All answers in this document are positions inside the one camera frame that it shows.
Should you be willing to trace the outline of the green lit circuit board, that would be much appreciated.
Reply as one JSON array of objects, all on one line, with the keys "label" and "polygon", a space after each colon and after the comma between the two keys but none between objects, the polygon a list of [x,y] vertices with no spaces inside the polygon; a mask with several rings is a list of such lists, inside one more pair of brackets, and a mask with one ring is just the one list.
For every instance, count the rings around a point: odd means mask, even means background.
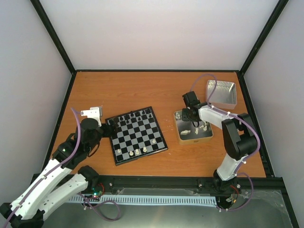
[{"label": "green lit circuit board", "polygon": [[95,188],[93,188],[92,197],[93,198],[99,198],[103,196],[105,193],[105,187],[102,183],[97,184]]}]

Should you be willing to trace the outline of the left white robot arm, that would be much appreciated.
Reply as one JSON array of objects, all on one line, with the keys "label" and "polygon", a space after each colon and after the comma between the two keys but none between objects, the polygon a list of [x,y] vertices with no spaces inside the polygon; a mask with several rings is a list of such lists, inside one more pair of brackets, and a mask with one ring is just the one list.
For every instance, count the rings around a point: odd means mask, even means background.
[{"label": "left white robot arm", "polygon": [[39,176],[17,199],[3,203],[1,215],[4,227],[40,228],[47,217],[70,197],[82,191],[94,191],[99,185],[99,174],[90,166],[80,168],[70,180],[58,184],[83,160],[99,148],[102,138],[117,132],[117,124],[110,120],[99,123],[94,118],[77,121],[75,133],[61,143]]}]

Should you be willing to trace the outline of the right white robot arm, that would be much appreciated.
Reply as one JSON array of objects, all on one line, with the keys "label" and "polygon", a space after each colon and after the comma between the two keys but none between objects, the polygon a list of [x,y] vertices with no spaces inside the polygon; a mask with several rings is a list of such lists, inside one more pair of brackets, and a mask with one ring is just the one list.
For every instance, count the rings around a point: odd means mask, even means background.
[{"label": "right white robot arm", "polygon": [[185,106],[182,110],[183,121],[206,121],[222,130],[226,155],[214,171],[213,188],[217,192],[224,192],[236,178],[240,166],[260,149],[261,142],[251,117],[246,113],[232,114],[200,101],[186,102]]}]

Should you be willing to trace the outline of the black and silver chessboard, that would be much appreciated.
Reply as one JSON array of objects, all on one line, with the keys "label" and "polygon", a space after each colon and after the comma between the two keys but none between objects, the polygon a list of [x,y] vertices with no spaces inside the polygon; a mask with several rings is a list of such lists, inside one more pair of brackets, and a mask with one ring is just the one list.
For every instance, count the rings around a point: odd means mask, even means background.
[{"label": "black and silver chessboard", "polygon": [[[154,123],[136,127],[117,126],[118,133],[110,138],[116,166],[168,150],[168,145],[153,108],[152,112],[155,119]],[[147,148],[147,152],[143,152],[143,147]],[[136,149],[140,151],[139,155],[135,154]]]}]

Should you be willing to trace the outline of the black chess piece set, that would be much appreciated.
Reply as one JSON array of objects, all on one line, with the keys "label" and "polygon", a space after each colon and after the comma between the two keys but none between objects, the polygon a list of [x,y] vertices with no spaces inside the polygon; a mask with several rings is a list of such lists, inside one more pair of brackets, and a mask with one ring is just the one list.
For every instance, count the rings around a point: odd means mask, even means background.
[{"label": "black chess piece set", "polygon": [[128,113],[115,116],[113,117],[113,120],[118,124],[119,127],[136,127],[151,124],[155,121],[151,107],[130,111]]}]

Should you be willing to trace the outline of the gold metal tin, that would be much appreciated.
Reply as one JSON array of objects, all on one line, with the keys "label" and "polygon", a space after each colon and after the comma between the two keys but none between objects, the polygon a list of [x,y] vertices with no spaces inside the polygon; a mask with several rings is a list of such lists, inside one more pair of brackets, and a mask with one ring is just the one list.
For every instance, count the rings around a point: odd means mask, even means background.
[{"label": "gold metal tin", "polygon": [[183,121],[182,111],[176,111],[174,119],[180,145],[206,143],[213,137],[213,130],[209,122],[193,123]]}]

